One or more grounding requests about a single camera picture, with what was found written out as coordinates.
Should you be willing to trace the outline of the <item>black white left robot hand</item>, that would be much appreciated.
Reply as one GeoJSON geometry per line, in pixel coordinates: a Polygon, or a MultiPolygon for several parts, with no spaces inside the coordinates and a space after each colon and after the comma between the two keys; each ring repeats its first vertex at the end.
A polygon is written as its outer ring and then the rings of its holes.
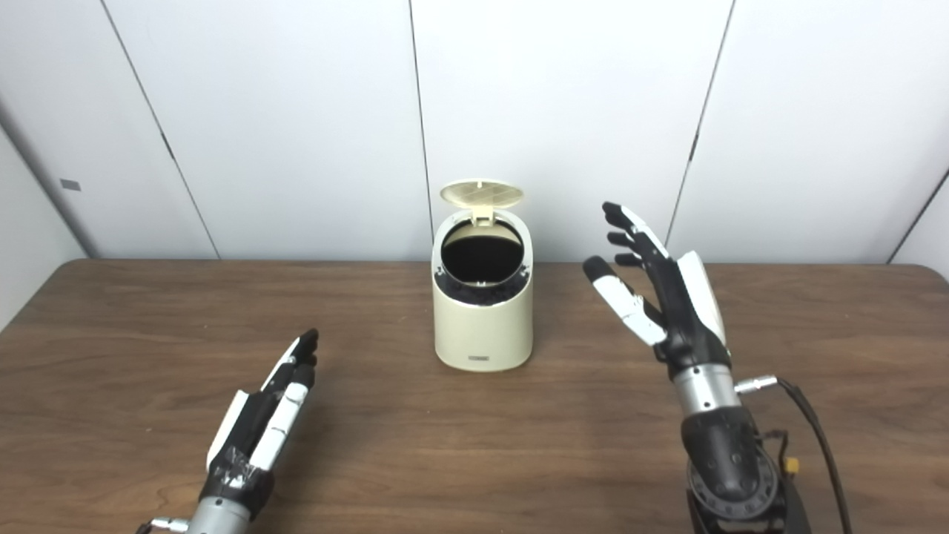
{"type": "Polygon", "coordinates": [[[237,391],[206,458],[188,533],[245,533],[274,492],[274,467],[315,381],[319,332],[289,345],[258,391],[237,391]]]}

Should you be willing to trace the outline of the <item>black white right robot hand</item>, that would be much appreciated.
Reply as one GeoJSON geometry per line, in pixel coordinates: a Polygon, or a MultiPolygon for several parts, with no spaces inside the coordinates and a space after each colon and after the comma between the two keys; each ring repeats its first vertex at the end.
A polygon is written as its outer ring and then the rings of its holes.
{"type": "Polygon", "coordinates": [[[608,241],[628,249],[617,254],[615,263],[643,270],[660,304],[651,304],[606,260],[593,256],[582,267],[597,294],[653,349],[671,378],[700,365],[731,369],[721,313],[702,262],[696,256],[675,260],[653,230],[626,206],[604,202],[602,209],[604,219],[614,227],[608,241]]]}

